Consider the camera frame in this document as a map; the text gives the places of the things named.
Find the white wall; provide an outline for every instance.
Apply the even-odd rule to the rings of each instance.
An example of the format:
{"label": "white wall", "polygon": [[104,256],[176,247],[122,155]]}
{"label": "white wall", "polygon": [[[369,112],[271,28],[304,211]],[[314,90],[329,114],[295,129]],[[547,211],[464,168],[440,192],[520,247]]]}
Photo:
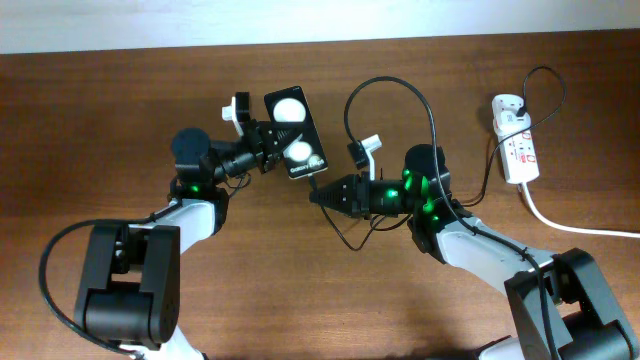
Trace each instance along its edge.
{"label": "white wall", "polygon": [[0,53],[640,27],[640,0],[0,0]]}

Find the power strip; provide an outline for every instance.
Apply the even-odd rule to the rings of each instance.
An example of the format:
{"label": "power strip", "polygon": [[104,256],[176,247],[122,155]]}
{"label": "power strip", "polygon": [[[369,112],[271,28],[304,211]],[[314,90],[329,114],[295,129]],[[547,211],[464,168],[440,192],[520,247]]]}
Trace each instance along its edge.
{"label": "power strip", "polygon": [[[531,126],[531,116],[517,116],[524,100],[517,95],[502,94],[493,98],[493,130],[502,141]],[[509,184],[522,184],[540,176],[531,131],[517,134],[500,145],[504,175]]]}
{"label": "power strip", "polygon": [[491,107],[493,108],[493,129],[498,135],[499,141],[509,138],[500,145],[505,179],[509,184],[518,185],[519,190],[524,194],[529,209],[531,209],[535,217],[546,225],[558,230],[579,234],[640,238],[640,234],[638,233],[584,229],[560,225],[547,219],[538,211],[529,193],[527,183],[538,178],[538,176],[540,176],[540,170],[538,169],[538,159],[536,158],[536,152],[533,147],[531,131],[522,131],[531,126],[531,116],[526,112],[521,114],[521,116],[517,116],[523,104],[524,100],[517,95],[503,94],[493,98],[491,102]]}

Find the cable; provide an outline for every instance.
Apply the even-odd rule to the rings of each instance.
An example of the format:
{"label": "cable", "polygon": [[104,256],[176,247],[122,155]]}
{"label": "cable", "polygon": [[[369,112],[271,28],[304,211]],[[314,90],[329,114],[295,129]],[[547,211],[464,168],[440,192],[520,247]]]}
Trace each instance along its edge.
{"label": "cable", "polygon": [[[549,350],[551,352],[551,358],[553,360],[558,360],[558,353],[557,353],[557,349],[556,349],[556,346],[555,346],[555,342],[553,341],[553,334],[552,334],[552,330],[551,330],[551,321],[549,319],[549,308],[548,308],[547,296],[546,296],[547,291],[545,289],[544,277],[543,277],[542,271],[540,270],[540,267],[538,266],[536,261],[533,259],[533,257],[531,257],[531,255],[529,255],[526,252],[526,249],[521,249],[518,246],[510,243],[509,241],[507,241],[507,240],[505,240],[505,239],[503,239],[503,238],[501,238],[499,236],[496,236],[494,234],[491,234],[491,233],[488,233],[486,231],[483,231],[483,230],[479,229],[476,226],[469,225],[467,222],[462,220],[462,218],[460,218],[458,213],[456,213],[456,211],[453,209],[453,206],[451,205],[451,201],[449,200],[449,198],[447,197],[446,192],[444,191],[444,186],[442,185],[442,180],[440,179],[440,170],[439,170],[439,166],[438,166],[438,152],[437,152],[437,146],[438,145],[437,145],[437,142],[436,142],[435,120],[433,118],[433,112],[431,111],[431,106],[427,102],[427,99],[424,97],[424,95],[418,89],[416,89],[413,85],[411,85],[410,83],[408,83],[408,82],[406,82],[406,81],[404,81],[402,79],[398,79],[398,78],[391,77],[391,76],[380,76],[380,77],[375,77],[373,79],[369,79],[369,80],[365,81],[364,83],[362,83],[360,86],[358,86],[356,88],[356,90],[354,90],[354,92],[349,97],[349,101],[347,101],[347,105],[349,105],[351,103],[355,93],[360,91],[365,86],[367,86],[369,84],[372,84],[372,83],[375,83],[375,82],[379,82],[379,81],[391,81],[391,82],[398,83],[398,84],[403,85],[404,87],[408,88],[409,90],[411,90],[411,92],[413,92],[418,97],[418,99],[420,99],[420,102],[422,102],[422,105],[424,106],[425,110],[427,111],[427,115],[428,115],[428,118],[429,118],[429,127],[430,127],[430,130],[431,130],[431,143],[432,143],[432,149],[433,149],[433,166],[434,166],[434,170],[435,170],[435,174],[436,174],[436,183],[438,185],[438,190],[440,191],[440,195],[442,196],[443,202],[445,203],[445,205],[447,206],[447,208],[449,209],[451,214],[455,217],[455,219],[462,226],[464,226],[467,230],[471,231],[474,235],[480,234],[480,235],[482,235],[484,237],[487,237],[487,238],[489,238],[489,239],[491,239],[493,241],[496,241],[496,242],[498,242],[498,243],[500,243],[500,244],[512,249],[517,254],[522,256],[523,259],[527,260],[531,264],[531,266],[533,267],[533,269],[535,271],[535,274],[536,274],[536,276],[538,278],[538,290],[540,292],[542,321],[544,323],[544,332],[545,332],[546,339],[547,339],[547,345],[549,346]],[[563,103],[564,103],[565,96],[566,96],[566,91],[565,91],[564,96],[563,96]],[[348,106],[347,106],[347,108],[345,108],[345,115],[348,112],[347,110],[348,110]],[[558,107],[558,109],[556,109],[556,111],[554,111],[552,113],[552,115],[554,115],[558,110],[559,110],[559,107]],[[536,123],[533,126],[529,127],[529,129],[532,129],[533,127],[539,125],[540,123],[542,123],[545,120],[546,119],[544,119],[542,121],[539,121],[538,123]],[[347,127],[347,129],[348,129],[348,121],[347,121],[347,117],[346,116],[345,116],[345,127]],[[352,139],[352,141],[355,141],[355,138],[353,138],[353,135],[351,135],[351,132],[349,130],[347,130],[347,135],[349,135],[349,137]],[[327,219],[329,220],[328,215],[326,214],[326,211],[324,211],[324,209],[323,209],[323,212],[324,212],[325,216],[327,217]]]}
{"label": "cable", "polygon": [[[316,183],[316,179],[315,177],[313,177],[313,175],[309,176],[309,184],[311,184],[311,189],[313,189],[314,193],[317,193],[318,191],[318,184]],[[322,210],[322,213],[324,214],[325,219],[327,219],[327,221],[329,222],[329,225],[331,225],[331,227],[333,228],[333,230],[335,230],[336,234],[338,234],[338,236],[340,237],[340,240],[342,240],[342,242],[349,248],[349,250],[351,251],[360,251],[362,250],[362,248],[364,247],[364,245],[367,243],[367,241],[369,241],[369,237],[371,237],[371,234],[373,234],[374,229],[380,225],[380,223],[382,223],[384,221],[384,219],[386,219],[386,216],[383,217],[382,219],[380,219],[375,225],[373,225],[373,227],[371,229],[369,229],[369,232],[367,233],[367,235],[364,237],[364,240],[362,240],[362,243],[360,243],[360,246],[358,247],[353,247],[353,245],[351,245],[347,239],[344,237],[344,235],[342,234],[342,232],[340,231],[340,229],[338,229],[338,226],[336,226],[336,224],[333,222],[333,220],[331,220],[331,217],[329,216],[329,214],[327,213],[327,210],[324,208],[324,206],[320,205],[320,209]]]}
{"label": "cable", "polygon": [[376,215],[374,217],[371,218],[371,220],[369,220],[369,227],[371,229],[373,229],[373,231],[391,231],[391,230],[395,230],[397,228],[399,228],[400,226],[402,226],[404,223],[407,222],[407,220],[409,220],[409,218],[411,217],[411,214],[405,216],[402,220],[398,221],[396,224],[391,225],[389,227],[386,228],[382,228],[382,229],[378,229],[376,227],[376,225],[374,225],[374,222],[382,215]]}
{"label": "cable", "polygon": [[[247,180],[247,182],[245,184],[242,184],[242,182],[244,181],[245,177],[247,177],[247,176],[249,177],[249,180]],[[231,192],[231,194],[229,195],[229,199],[234,197],[236,195],[236,193],[238,193],[238,191],[240,191],[240,190],[246,188],[247,186],[249,186],[251,184],[252,177],[251,177],[250,173],[246,172],[246,173],[243,173],[241,175],[236,176],[236,179],[240,179],[240,181],[238,181],[238,185],[236,185],[236,186],[229,185],[229,182],[226,181],[226,180],[223,182],[225,185],[227,185],[227,187],[229,189],[233,189],[233,192]]]}
{"label": "cable", "polygon": [[533,204],[533,199],[531,198],[531,194],[529,193],[529,188],[527,187],[527,183],[520,184],[520,187],[522,188],[524,196],[527,200],[527,205],[529,205],[529,209],[531,209],[531,212],[533,213],[533,215],[535,215],[538,218],[538,220],[542,221],[548,226],[551,226],[552,228],[556,228],[562,231],[575,232],[579,234],[621,236],[621,237],[630,237],[630,238],[640,239],[640,234],[638,233],[632,233],[632,232],[626,232],[626,231],[613,231],[613,230],[583,229],[583,228],[576,228],[572,226],[556,224],[553,221],[544,217],[542,214],[540,214],[536,206]]}
{"label": "cable", "polygon": [[524,78],[524,82],[522,84],[522,95],[523,95],[523,105],[522,107],[518,110],[518,113],[520,114],[521,111],[524,112],[527,111],[527,80],[529,80],[529,77],[531,75],[533,75],[533,73],[535,73],[538,70],[547,70],[549,71],[551,74],[553,74],[553,76],[556,77],[556,79],[558,79],[558,81],[560,82],[560,85],[562,85],[562,101],[560,102],[560,105],[558,105],[556,107],[556,109],[549,115],[547,115],[547,117],[545,117],[544,119],[536,122],[535,124],[529,126],[526,129],[520,130],[518,132],[515,132],[509,136],[507,136],[506,138],[502,139],[500,142],[498,142],[498,145],[496,145],[496,147],[493,149],[493,152],[491,153],[491,157],[489,158],[489,161],[487,162],[485,169],[484,169],[484,179],[482,180],[482,189],[480,190],[480,193],[478,193],[478,195],[474,196],[473,198],[463,201],[463,206],[464,207],[472,207],[472,206],[476,206],[478,204],[480,204],[482,202],[482,200],[484,199],[484,196],[487,192],[487,185],[489,183],[489,173],[491,172],[491,166],[493,165],[493,158],[496,156],[496,153],[498,152],[498,150],[500,149],[500,145],[502,145],[502,143],[504,143],[505,141],[511,139],[512,137],[523,133],[525,131],[531,130],[536,128],[538,125],[542,124],[543,122],[551,119],[552,117],[554,117],[559,111],[560,108],[562,107],[562,105],[564,105],[564,101],[567,98],[567,84],[564,81],[564,79],[562,78],[562,76],[555,71],[554,69],[546,66],[546,65],[542,65],[542,66],[537,66],[535,68],[533,68],[531,71],[529,71],[529,73],[527,74],[527,76],[525,76]]}
{"label": "cable", "polygon": [[49,256],[51,255],[51,251],[55,247],[55,245],[66,235],[69,233],[78,230],[80,228],[86,226],[95,226],[95,225],[132,225],[132,224],[146,224],[149,222],[154,222],[157,219],[165,216],[171,211],[177,209],[182,206],[182,201],[178,200],[178,203],[162,210],[161,212],[155,214],[151,213],[148,217],[144,219],[134,219],[134,220],[123,220],[123,219],[94,219],[94,220],[85,220],[71,226],[66,227],[58,234],[56,234],[51,241],[47,244],[44,252],[42,253],[42,257],[40,258],[40,265],[38,267],[38,285],[40,286],[40,292],[42,293],[42,297],[44,298],[44,302],[47,304],[49,309],[53,312],[53,314],[62,322],[65,326],[73,330],[76,334],[82,337],[85,340],[88,340],[106,350],[112,351],[117,354],[127,355],[135,360],[144,359],[144,353],[135,351],[135,350],[124,350],[119,348],[117,345],[113,343],[109,343],[102,339],[99,339],[89,333],[87,333],[80,325],[75,323],[69,317],[67,317],[62,310],[56,305],[51,297],[51,293],[49,292],[49,287],[47,285],[47,264],[49,262]]}

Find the white cable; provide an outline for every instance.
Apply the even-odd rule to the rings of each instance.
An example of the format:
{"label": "white cable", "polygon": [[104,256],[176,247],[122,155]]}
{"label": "white cable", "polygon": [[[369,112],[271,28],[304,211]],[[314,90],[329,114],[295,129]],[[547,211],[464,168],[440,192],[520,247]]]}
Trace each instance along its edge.
{"label": "white cable", "polygon": [[543,223],[551,226],[552,228],[556,228],[558,230],[563,230],[563,231],[575,232],[575,233],[579,233],[579,234],[622,236],[622,237],[630,237],[630,238],[640,239],[640,234],[637,234],[637,233],[630,233],[630,232],[625,232],[625,231],[583,229],[583,228],[574,228],[574,227],[571,227],[571,226],[564,226],[564,225],[556,224],[553,221],[551,221],[551,220],[547,219],[546,217],[542,216],[542,214],[540,214],[538,209],[536,209],[536,206],[533,205],[533,200],[531,199],[531,194],[529,194],[529,188],[527,188],[527,183],[520,184],[520,187],[522,188],[522,191],[524,192],[524,197],[527,199],[527,204],[529,205],[529,209],[531,209],[531,212],[533,213],[533,215],[535,215],[538,218],[538,220],[540,220]]}

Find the wood grain surface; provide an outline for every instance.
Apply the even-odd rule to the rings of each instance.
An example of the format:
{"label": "wood grain surface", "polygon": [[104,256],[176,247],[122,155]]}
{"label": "wood grain surface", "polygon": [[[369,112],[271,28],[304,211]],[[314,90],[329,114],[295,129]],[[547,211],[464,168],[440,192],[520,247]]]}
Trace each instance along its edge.
{"label": "wood grain surface", "polygon": [[[169,144],[180,129],[233,140],[220,108],[236,91],[262,96],[300,85],[329,158],[319,183],[356,172],[342,115],[350,92],[378,75],[401,77],[431,103],[459,199],[480,188],[490,101],[520,93],[546,63],[569,86],[561,113],[534,132],[540,211],[563,224],[638,231],[640,226],[640,32],[524,34],[324,44],[105,51],[0,57],[0,357],[119,359],[87,343],[46,308],[36,283],[40,254],[57,231],[96,217],[140,217],[165,205],[174,175]],[[530,81],[539,119],[561,91]],[[364,90],[351,108],[356,137],[379,133],[376,153],[397,177],[405,152],[429,142],[424,109],[397,84]],[[640,330],[640,243],[550,229],[494,168],[486,224],[538,248],[591,253]],[[385,358],[471,349],[515,335],[506,299],[418,251],[403,227],[376,233],[352,253],[308,202],[309,184],[283,169],[236,196],[214,238],[182,257],[179,324],[215,358]],[[366,222],[334,215],[352,242]],[[48,278],[70,313],[88,231],[54,251]]]}

